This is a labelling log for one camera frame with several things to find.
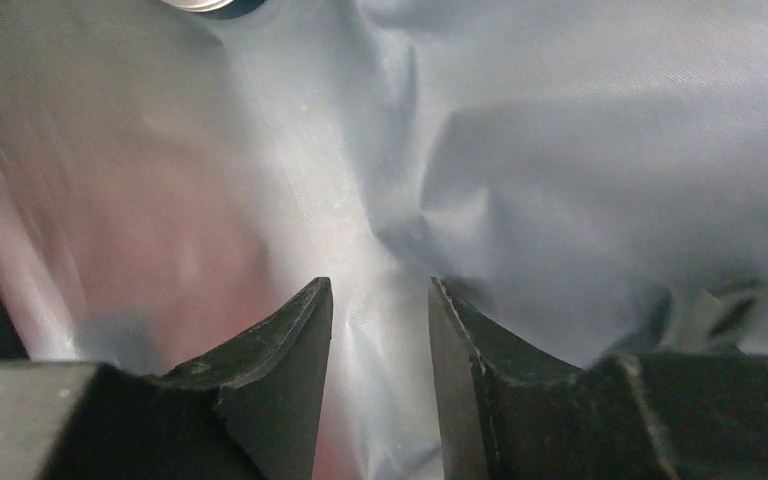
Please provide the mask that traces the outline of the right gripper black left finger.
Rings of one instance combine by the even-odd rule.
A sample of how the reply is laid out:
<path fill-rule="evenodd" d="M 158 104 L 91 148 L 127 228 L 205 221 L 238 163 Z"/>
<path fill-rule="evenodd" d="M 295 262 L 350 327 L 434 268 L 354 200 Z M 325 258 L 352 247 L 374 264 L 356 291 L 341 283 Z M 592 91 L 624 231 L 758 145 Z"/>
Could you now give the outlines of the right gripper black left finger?
<path fill-rule="evenodd" d="M 329 279 L 163 376 L 0 360 L 0 479 L 308 479 Z"/>

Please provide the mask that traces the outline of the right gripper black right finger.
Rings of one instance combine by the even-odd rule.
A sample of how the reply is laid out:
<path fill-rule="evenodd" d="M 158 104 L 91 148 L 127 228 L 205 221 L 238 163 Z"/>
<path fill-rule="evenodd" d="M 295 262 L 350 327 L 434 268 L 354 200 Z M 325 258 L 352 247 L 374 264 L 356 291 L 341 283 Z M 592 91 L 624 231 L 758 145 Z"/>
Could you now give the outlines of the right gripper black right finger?
<path fill-rule="evenodd" d="M 580 369 L 443 281 L 429 335 L 448 479 L 768 479 L 768 356 L 618 352 Z"/>

